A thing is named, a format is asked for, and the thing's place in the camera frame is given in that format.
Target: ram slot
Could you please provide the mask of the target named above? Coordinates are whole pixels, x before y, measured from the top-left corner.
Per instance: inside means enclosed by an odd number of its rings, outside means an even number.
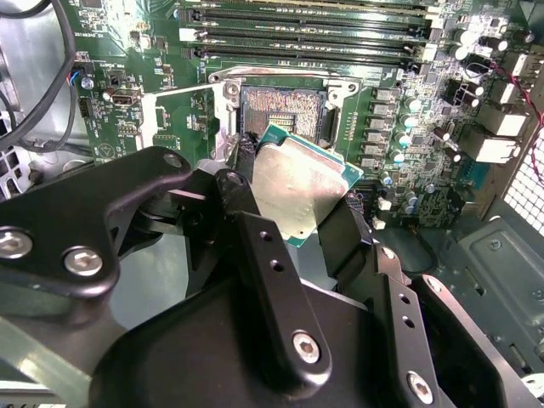
[[[392,66],[399,65],[399,58],[391,58],[387,55],[346,55],[324,54],[308,50],[294,49],[266,49],[266,48],[233,48],[221,47],[215,44],[207,44],[195,47],[193,55],[198,58],[212,59],[230,57],[263,58],[270,60],[296,60],[305,64],[315,63],[321,68],[337,69],[349,65],[353,66]]]
[[[398,57],[404,58],[410,56],[402,45],[397,47],[391,46],[389,43],[378,42],[360,42],[359,45],[347,46],[341,42],[305,42],[305,41],[282,41],[278,39],[259,39],[252,38],[247,41],[246,37],[227,37],[227,36],[206,36],[200,41],[194,41],[191,45],[208,45],[212,44],[215,47],[230,47],[230,48],[258,48],[310,53],[323,53],[329,56],[382,56],[382,57]]]
[[[244,3],[243,0],[223,0],[224,3]],[[297,3],[299,5],[305,5],[308,3],[329,3],[331,7],[335,7],[338,5],[337,0],[316,0],[314,1],[308,1],[308,0],[302,0],[298,1]],[[253,0],[252,3],[283,3],[283,2],[276,2],[276,1],[270,1],[270,0]],[[414,9],[424,9],[427,7],[433,7],[436,5],[435,0],[395,0],[394,3],[391,2],[391,0],[366,0],[366,1],[360,1],[360,0],[343,0],[342,4],[352,4],[356,6],[378,6],[383,7],[384,5],[387,5],[388,8],[414,8]]]
[[[277,9],[293,9],[296,13],[301,13],[298,10],[315,11],[317,14],[330,13],[332,11],[362,11],[368,13],[389,13],[389,14],[405,14],[415,16],[425,16],[432,14],[428,11],[428,7],[422,5],[406,5],[399,3],[368,3],[357,2],[355,0],[327,2],[321,0],[228,0],[213,3],[201,3],[202,7],[213,9],[252,9],[259,8],[263,10]]]
[[[401,11],[395,10],[394,14],[384,11],[348,11],[348,10],[324,10],[312,8],[265,8],[249,7],[246,4],[214,3],[192,3],[191,7],[184,9],[182,22],[187,20],[198,20],[199,14],[202,17],[207,15],[225,18],[237,18],[239,20],[268,20],[287,21],[292,23],[310,24],[353,24],[355,21],[406,25],[423,25],[424,18],[419,14],[398,14]]]
[[[407,28],[402,27],[393,29],[389,27],[369,26],[362,29],[357,26],[339,26],[324,24],[296,24],[267,21],[247,21],[244,20],[244,26],[241,27],[241,20],[238,19],[212,19],[206,21],[196,21],[189,23],[187,27],[195,28],[201,31],[207,31],[209,34],[221,32],[235,32],[248,37],[278,37],[290,38],[292,36],[302,36],[304,38],[324,37],[329,41],[353,41],[357,39],[376,39],[399,42],[415,42],[413,36],[406,34]]]

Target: electrolytic capacitor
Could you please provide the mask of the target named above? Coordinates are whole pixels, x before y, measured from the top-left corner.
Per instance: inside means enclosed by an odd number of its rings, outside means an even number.
[[[450,55],[457,61],[463,61],[468,57],[468,48],[462,47],[461,45],[455,45],[450,48]]]
[[[414,116],[403,115],[400,118],[400,123],[402,123],[405,128],[414,128],[415,126],[417,126],[418,120]]]
[[[414,206],[411,206],[407,202],[405,202],[404,205],[402,206],[402,211],[404,211],[406,215],[412,215],[415,210],[416,208]]]
[[[408,136],[406,132],[398,132],[395,134],[394,138],[403,149],[411,145],[411,137]]]
[[[391,160],[395,163],[402,163],[405,160],[404,153],[398,149],[395,149],[389,153],[389,157],[391,157]]]
[[[446,132],[442,127],[435,127],[433,130],[433,135],[443,142],[450,140],[451,135]]]
[[[508,41],[497,37],[481,37],[478,41],[479,45],[493,48],[495,51],[504,51],[508,48]]]
[[[451,147],[446,147],[444,153],[451,159],[452,162],[458,163],[461,160],[461,153],[459,151],[452,149]]]
[[[410,205],[410,206],[415,206],[417,204],[417,195],[416,193],[414,193],[413,191],[408,191],[406,193],[406,202]]]
[[[479,105],[479,99],[476,98],[476,96],[472,95],[471,93],[465,92],[464,95],[462,96],[462,103],[467,106],[470,106],[471,108],[475,108],[476,106]]]
[[[512,34],[514,41],[523,44],[531,44],[535,41],[535,34],[532,31],[517,30]]]
[[[491,71],[493,60],[483,55],[470,54],[465,61],[466,67],[477,74],[484,75]]]
[[[417,112],[422,108],[422,102],[414,96],[406,98],[404,105],[410,112]]]
[[[116,92],[114,88],[106,88],[105,91],[102,93],[102,99],[106,102],[111,101],[111,95],[113,95]]]
[[[393,179],[389,176],[388,172],[383,172],[380,174],[380,182],[382,182],[383,185],[391,185],[393,183]]]
[[[467,47],[478,41],[478,34],[468,30],[458,30],[454,38],[458,43]]]
[[[484,87],[478,85],[474,82],[469,82],[467,84],[467,91],[476,96],[482,96],[484,94]]]

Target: motherboard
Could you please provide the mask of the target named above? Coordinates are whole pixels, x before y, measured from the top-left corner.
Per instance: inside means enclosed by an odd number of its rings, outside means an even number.
[[[269,125],[362,170],[375,229],[451,225],[519,153],[534,35],[508,0],[65,0],[97,162],[247,167]],[[501,65],[507,76],[497,72]]]

